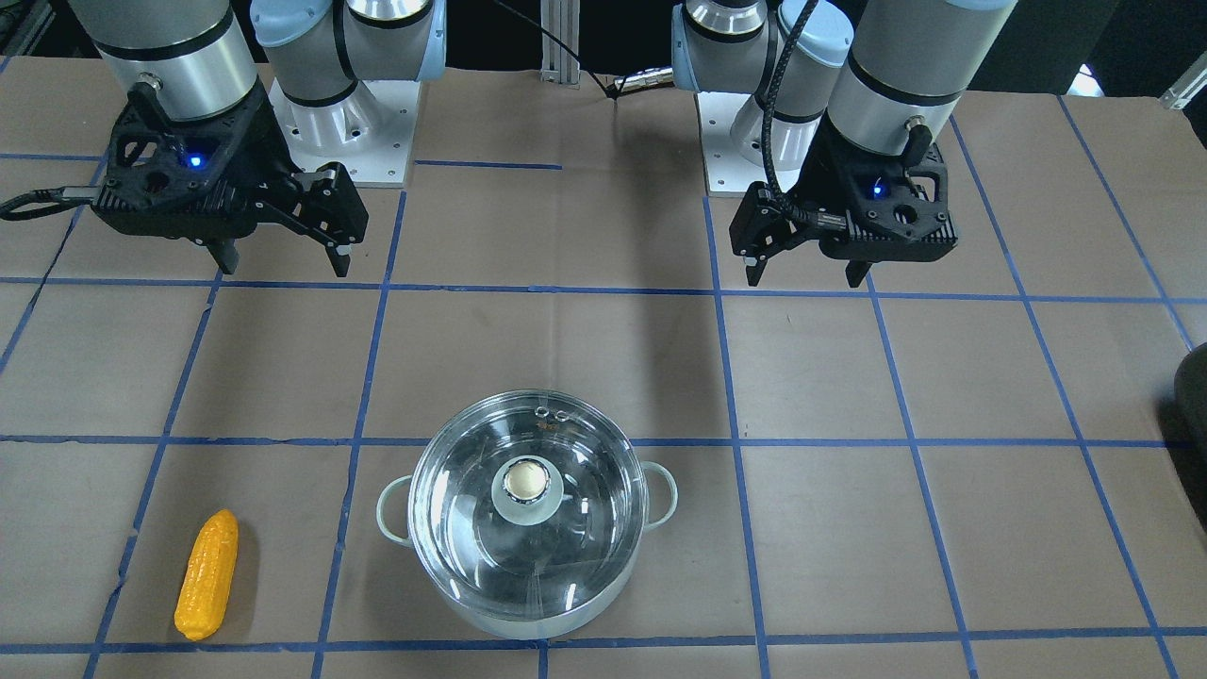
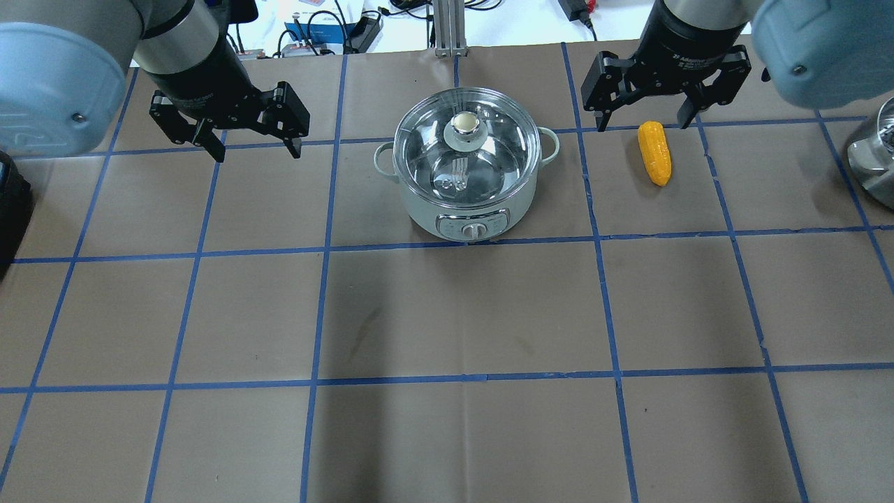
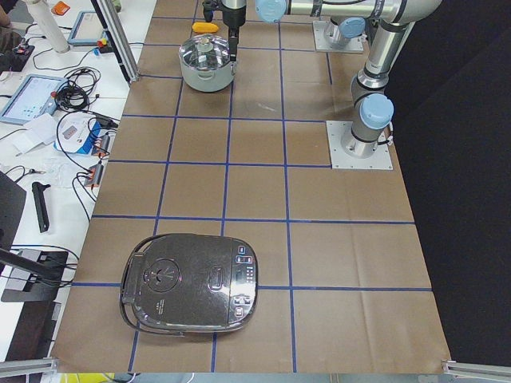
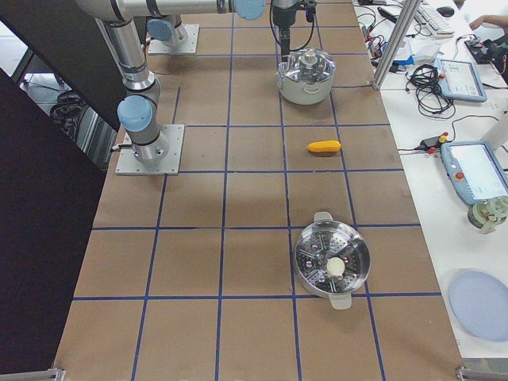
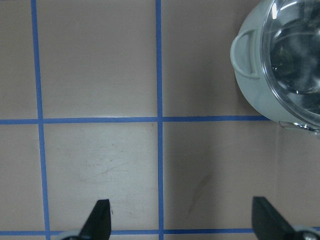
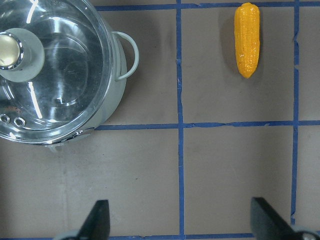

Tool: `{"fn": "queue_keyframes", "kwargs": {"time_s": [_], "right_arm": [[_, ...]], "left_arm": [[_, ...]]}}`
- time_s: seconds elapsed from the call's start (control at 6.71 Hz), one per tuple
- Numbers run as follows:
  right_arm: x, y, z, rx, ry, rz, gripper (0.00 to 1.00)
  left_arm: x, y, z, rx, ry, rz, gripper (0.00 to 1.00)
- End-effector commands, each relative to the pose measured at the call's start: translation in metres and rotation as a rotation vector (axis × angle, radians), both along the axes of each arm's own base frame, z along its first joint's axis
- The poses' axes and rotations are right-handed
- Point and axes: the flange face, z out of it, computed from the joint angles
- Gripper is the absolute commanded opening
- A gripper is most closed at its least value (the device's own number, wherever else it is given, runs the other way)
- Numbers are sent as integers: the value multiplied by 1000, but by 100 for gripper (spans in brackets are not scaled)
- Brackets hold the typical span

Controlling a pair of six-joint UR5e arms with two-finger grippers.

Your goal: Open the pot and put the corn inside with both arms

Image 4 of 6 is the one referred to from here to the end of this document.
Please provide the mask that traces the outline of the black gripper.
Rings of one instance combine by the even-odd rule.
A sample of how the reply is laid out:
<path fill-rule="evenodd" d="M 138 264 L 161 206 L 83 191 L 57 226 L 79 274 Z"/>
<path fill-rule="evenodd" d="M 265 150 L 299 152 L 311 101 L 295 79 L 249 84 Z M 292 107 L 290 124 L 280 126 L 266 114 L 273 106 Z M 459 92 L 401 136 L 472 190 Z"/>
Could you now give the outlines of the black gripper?
<path fill-rule="evenodd" d="M 271 1 L 271 31 L 276 40 L 282 39 L 282 61 L 287 62 L 291 53 L 291 39 L 288 37 L 294 24 L 294 1 Z"/>

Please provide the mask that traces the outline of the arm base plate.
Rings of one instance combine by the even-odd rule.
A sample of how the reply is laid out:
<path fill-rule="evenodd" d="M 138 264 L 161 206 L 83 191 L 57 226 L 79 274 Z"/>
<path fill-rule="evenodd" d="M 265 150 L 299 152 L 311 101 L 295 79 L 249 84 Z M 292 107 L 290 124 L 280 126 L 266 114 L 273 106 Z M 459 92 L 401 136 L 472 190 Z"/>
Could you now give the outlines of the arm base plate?
<path fill-rule="evenodd" d="M 148 54 L 166 56 L 192 56 L 197 51 L 199 25 L 152 23 L 148 25 L 151 37 Z"/>
<path fill-rule="evenodd" d="M 150 145 L 134 144 L 128 133 L 119 144 L 117 175 L 178 175 L 185 125 L 159 125 L 158 139 Z"/>

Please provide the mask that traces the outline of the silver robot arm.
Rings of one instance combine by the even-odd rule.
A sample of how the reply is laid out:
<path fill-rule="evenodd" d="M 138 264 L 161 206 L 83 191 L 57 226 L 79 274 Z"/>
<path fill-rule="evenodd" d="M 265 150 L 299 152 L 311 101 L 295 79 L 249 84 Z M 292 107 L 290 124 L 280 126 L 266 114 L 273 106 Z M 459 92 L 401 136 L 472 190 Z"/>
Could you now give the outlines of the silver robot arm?
<path fill-rule="evenodd" d="M 120 71 L 126 97 L 117 106 L 117 116 L 132 145 L 134 157 L 152 164 L 167 154 L 156 121 L 160 83 L 148 69 L 134 21 L 96 21 Z"/>
<path fill-rule="evenodd" d="M 266 7 L 265 1 L 255 0 L 145 0 L 145 1 L 78 1 L 77 5 L 88 15 L 101 21 L 124 22 L 133 17 L 165 17 L 171 14 L 237 13 L 252 21 L 260 17 Z M 271 23 L 278 27 L 282 60 L 290 54 L 291 26 L 295 23 L 299 1 L 271 1 Z"/>

